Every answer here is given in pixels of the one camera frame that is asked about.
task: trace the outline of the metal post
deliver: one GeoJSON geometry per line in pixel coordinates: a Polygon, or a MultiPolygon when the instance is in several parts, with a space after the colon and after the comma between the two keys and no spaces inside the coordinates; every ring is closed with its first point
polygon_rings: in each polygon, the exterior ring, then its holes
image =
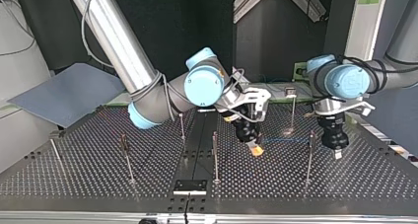
{"type": "MultiPolygon", "coordinates": [[[[88,0],[73,0],[83,14],[88,0]]],[[[156,70],[115,0],[92,0],[87,23],[130,94],[149,85],[156,70]]]]}
{"type": "Polygon", "coordinates": [[[295,108],[296,108],[296,98],[298,97],[296,89],[292,88],[292,87],[285,88],[285,97],[293,99],[293,101],[292,101],[292,116],[291,116],[291,120],[290,120],[290,127],[288,129],[286,129],[286,131],[284,131],[285,135],[290,135],[295,130],[295,128],[294,128],[295,108]]]}
{"type": "Polygon", "coordinates": [[[181,124],[181,139],[184,140],[185,139],[185,135],[184,135],[183,114],[180,113],[178,116],[180,117],[180,124],[181,124]]]}
{"type": "Polygon", "coordinates": [[[52,144],[53,151],[55,152],[56,158],[58,158],[58,160],[61,161],[61,156],[59,156],[58,149],[56,148],[55,141],[53,140],[53,138],[50,138],[49,141],[52,144]]]}
{"type": "Polygon", "coordinates": [[[212,145],[213,145],[213,157],[215,159],[215,184],[220,183],[221,181],[219,180],[219,174],[218,174],[218,134],[216,132],[213,132],[213,136],[212,136],[212,145]]]}

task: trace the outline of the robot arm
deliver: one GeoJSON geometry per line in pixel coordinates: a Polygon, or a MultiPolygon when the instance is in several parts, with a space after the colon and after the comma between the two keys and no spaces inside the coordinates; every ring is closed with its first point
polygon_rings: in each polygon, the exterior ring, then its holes
{"type": "Polygon", "coordinates": [[[364,94],[418,84],[417,30],[418,0],[412,0],[382,61],[334,55],[308,61],[310,84],[317,98],[314,111],[324,131],[322,144],[336,151],[336,158],[349,144],[342,130],[344,112],[358,109],[368,115],[374,107],[363,102],[364,94]]]}
{"type": "Polygon", "coordinates": [[[270,94],[233,83],[217,56],[204,48],[186,61],[189,72],[166,81],[147,57],[115,0],[74,0],[98,42],[132,97],[128,107],[133,123],[147,129],[174,118],[195,106],[214,105],[237,131],[254,155],[259,126],[270,94]]]}

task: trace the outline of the cable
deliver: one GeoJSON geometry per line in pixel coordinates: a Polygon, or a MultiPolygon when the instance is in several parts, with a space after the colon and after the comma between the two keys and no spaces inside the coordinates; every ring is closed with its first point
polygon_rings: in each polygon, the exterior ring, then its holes
{"type": "Polygon", "coordinates": [[[404,64],[404,65],[418,65],[418,62],[405,62],[399,59],[395,59],[392,56],[390,56],[388,53],[386,53],[384,56],[386,56],[391,61],[398,63],[398,64],[404,64]]]}
{"type": "MultiPolygon", "coordinates": [[[[384,63],[383,63],[383,62],[381,62],[380,60],[377,60],[377,59],[375,59],[375,62],[377,62],[377,63],[378,63],[378,65],[380,65],[380,66],[381,66],[381,69],[382,69],[382,70],[386,70],[386,66],[384,65],[384,63]]],[[[386,83],[387,83],[387,73],[384,73],[384,74],[383,74],[383,82],[382,82],[381,87],[379,88],[379,91],[380,91],[380,90],[383,90],[383,88],[386,86],[386,83]]]]}
{"type": "Polygon", "coordinates": [[[375,81],[376,81],[376,87],[372,92],[369,92],[369,94],[375,94],[381,89],[381,80],[379,79],[379,76],[376,73],[377,68],[370,66],[370,64],[368,64],[367,62],[356,57],[347,57],[344,55],[341,55],[341,57],[342,59],[346,59],[363,69],[369,69],[369,71],[373,74],[373,77],[375,77],[375,81]]]}
{"type": "Polygon", "coordinates": [[[327,93],[325,93],[323,90],[322,90],[322,88],[319,86],[319,84],[317,83],[317,76],[319,75],[319,72],[326,66],[326,65],[328,65],[328,64],[330,64],[330,63],[333,63],[333,62],[336,62],[336,59],[332,59],[332,60],[329,60],[329,61],[327,61],[327,62],[325,62],[324,64],[322,64],[322,65],[320,65],[317,69],[316,69],[316,71],[315,71],[315,73],[314,73],[314,75],[313,75],[313,86],[314,86],[314,88],[316,89],[316,91],[317,92],[319,92],[323,97],[329,97],[329,96],[331,96],[331,95],[329,95],[329,94],[327,94],[327,93]]]}
{"type": "Polygon", "coordinates": [[[23,48],[23,49],[20,49],[20,50],[17,50],[17,51],[13,51],[13,52],[1,53],[0,56],[22,53],[22,52],[30,49],[34,44],[35,44],[35,39],[33,38],[31,44],[28,45],[26,48],[23,48]]]}
{"type": "Polygon", "coordinates": [[[248,120],[249,122],[254,122],[254,123],[257,123],[257,122],[258,122],[258,121],[257,121],[257,120],[255,120],[255,119],[251,119],[251,118],[249,118],[249,117],[247,117],[247,116],[243,115],[243,114],[242,114],[242,113],[240,113],[240,112],[237,112],[237,111],[235,111],[235,110],[233,110],[233,109],[229,109],[229,108],[224,107],[224,106],[222,106],[222,105],[220,105],[220,104],[215,104],[215,106],[217,106],[217,107],[219,107],[219,108],[222,108],[222,109],[225,109],[225,110],[227,110],[227,111],[229,111],[229,112],[232,112],[232,113],[234,113],[234,114],[236,114],[236,115],[238,115],[238,116],[242,117],[243,119],[248,120]]]}
{"type": "Polygon", "coordinates": [[[16,15],[13,13],[13,11],[9,8],[9,6],[7,6],[7,1],[12,2],[13,4],[15,4],[19,9],[22,9],[21,5],[19,4],[18,1],[16,0],[3,0],[3,7],[6,10],[7,14],[19,25],[19,27],[31,38],[34,38],[34,35],[30,32],[29,30],[29,26],[27,29],[24,28],[24,26],[21,24],[21,22],[19,22],[18,18],[16,17],[16,15]]]}
{"type": "Polygon", "coordinates": [[[14,3],[16,6],[18,6],[19,8],[21,8],[21,5],[19,4],[18,1],[16,0],[1,0],[4,9],[6,10],[6,12],[8,13],[8,15],[19,25],[19,27],[29,36],[32,38],[32,42],[25,48],[20,49],[20,50],[16,50],[16,51],[12,51],[12,52],[7,52],[7,53],[0,53],[0,56],[7,56],[7,55],[13,55],[13,54],[18,54],[21,52],[24,52],[28,49],[30,49],[32,46],[34,46],[35,44],[35,38],[34,35],[32,35],[32,33],[29,30],[26,30],[23,25],[19,22],[18,18],[16,17],[16,15],[13,13],[13,11],[9,8],[9,6],[7,6],[6,2],[10,1],[12,3],[14,3]]]}
{"type": "Polygon", "coordinates": [[[81,38],[83,40],[83,45],[84,45],[84,48],[87,50],[87,54],[92,56],[98,63],[112,68],[113,67],[112,65],[101,61],[97,56],[95,56],[93,54],[93,52],[90,50],[89,44],[87,43],[87,40],[86,40],[86,30],[85,30],[86,16],[89,15],[89,18],[90,18],[89,10],[90,10],[91,2],[92,2],[92,0],[87,0],[86,7],[84,8],[84,12],[83,12],[83,18],[81,19],[81,38]]]}

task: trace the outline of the wire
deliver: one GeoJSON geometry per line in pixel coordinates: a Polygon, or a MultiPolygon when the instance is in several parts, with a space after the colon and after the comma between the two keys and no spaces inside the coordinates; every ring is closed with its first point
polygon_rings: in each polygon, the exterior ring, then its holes
{"type": "Polygon", "coordinates": [[[29,26],[27,26],[27,29],[24,28],[24,26],[21,24],[21,22],[19,22],[18,18],[16,17],[16,15],[13,13],[13,11],[9,8],[9,6],[7,6],[7,1],[12,2],[13,4],[15,4],[19,9],[22,9],[21,5],[19,4],[18,1],[16,0],[3,0],[3,7],[6,10],[7,14],[19,25],[19,27],[31,38],[34,38],[34,35],[30,32],[29,30],[29,26]]]}
{"type": "Polygon", "coordinates": [[[17,51],[13,51],[13,52],[7,52],[7,53],[1,53],[0,56],[7,56],[7,55],[12,55],[12,54],[18,54],[18,53],[22,53],[28,49],[30,49],[33,45],[35,44],[35,39],[32,39],[32,42],[30,45],[28,45],[26,48],[17,50],[17,51]]]}
{"type": "Polygon", "coordinates": [[[388,55],[387,53],[385,54],[385,56],[390,59],[391,61],[398,63],[398,64],[404,64],[404,65],[418,65],[418,62],[405,62],[399,59],[395,59],[392,56],[388,55]]]}
{"type": "Polygon", "coordinates": [[[220,104],[215,104],[215,106],[217,106],[217,107],[219,107],[219,108],[222,108],[222,109],[225,109],[225,110],[227,110],[227,111],[229,111],[229,112],[232,112],[232,113],[234,113],[234,114],[236,114],[236,115],[238,115],[238,116],[242,117],[243,119],[248,120],[249,122],[254,122],[254,123],[258,122],[258,121],[257,121],[257,120],[255,120],[255,119],[251,119],[251,118],[249,118],[249,117],[247,117],[247,116],[243,115],[243,114],[242,114],[242,113],[240,113],[240,112],[237,112],[237,111],[235,111],[235,110],[233,110],[233,109],[229,109],[229,108],[224,107],[224,106],[222,106],[222,105],[220,105],[220,104]]]}
{"type": "Polygon", "coordinates": [[[364,68],[364,69],[369,69],[369,71],[373,74],[373,77],[375,77],[375,81],[376,81],[376,87],[372,92],[369,92],[369,94],[375,94],[377,93],[380,89],[381,89],[381,80],[379,79],[378,74],[376,73],[376,69],[377,68],[373,68],[372,66],[370,66],[369,63],[356,58],[356,57],[346,57],[344,55],[341,56],[342,59],[347,59],[348,61],[354,63],[355,65],[364,68]]]}
{"type": "Polygon", "coordinates": [[[190,101],[185,96],[183,96],[179,91],[177,91],[169,82],[167,82],[166,75],[162,74],[158,70],[157,70],[157,76],[154,78],[153,82],[151,82],[151,84],[149,84],[147,87],[142,89],[140,92],[133,94],[132,95],[132,100],[133,101],[139,101],[139,100],[143,99],[145,96],[147,96],[154,89],[154,87],[160,82],[160,80],[162,78],[163,78],[164,94],[165,94],[165,97],[166,97],[166,103],[167,103],[167,107],[168,107],[168,110],[169,110],[169,115],[170,115],[170,118],[172,119],[172,121],[175,121],[175,117],[174,117],[174,113],[173,113],[173,107],[172,107],[172,104],[170,102],[170,90],[172,90],[178,97],[185,100],[186,102],[190,103],[190,101]]]}
{"type": "Polygon", "coordinates": [[[81,38],[83,40],[83,45],[84,45],[84,48],[87,50],[87,54],[92,56],[98,63],[112,68],[113,66],[111,64],[103,62],[97,56],[95,56],[93,54],[93,52],[90,50],[89,44],[87,43],[87,40],[86,40],[86,30],[85,30],[86,17],[87,17],[87,15],[89,15],[89,18],[90,18],[89,10],[90,10],[90,4],[91,3],[92,3],[92,0],[87,0],[86,7],[84,8],[84,12],[83,12],[83,18],[81,19],[81,38]]]}
{"type": "Polygon", "coordinates": [[[24,51],[26,51],[26,50],[28,50],[28,49],[30,49],[32,46],[34,46],[34,44],[35,44],[35,38],[34,38],[34,35],[30,32],[30,30],[29,30],[29,26],[28,26],[28,29],[25,29],[24,27],[23,27],[23,25],[19,22],[19,20],[18,20],[18,18],[16,17],[16,15],[13,13],[13,11],[9,8],[9,6],[7,6],[7,4],[6,4],[6,2],[7,1],[10,1],[10,2],[12,2],[12,3],[14,3],[17,7],[19,7],[20,9],[22,9],[22,7],[21,7],[21,5],[19,4],[19,2],[18,1],[16,1],[16,0],[1,0],[2,2],[2,5],[3,5],[3,7],[4,7],[4,9],[6,10],[6,12],[7,12],[7,14],[18,24],[18,26],[29,36],[29,37],[31,37],[32,38],[32,42],[27,46],[27,47],[25,47],[25,48],[23,48],[23,49],[19,49],[19,50],[16,50],[16,51],[12,51],[12,52],[7,52],[7,53],[0,53],[0,56],[8,56],[8,55],[13,55],[13,54],[18,54],[18,53],[21,53],[21,52],[24,52],[24,51]]]}

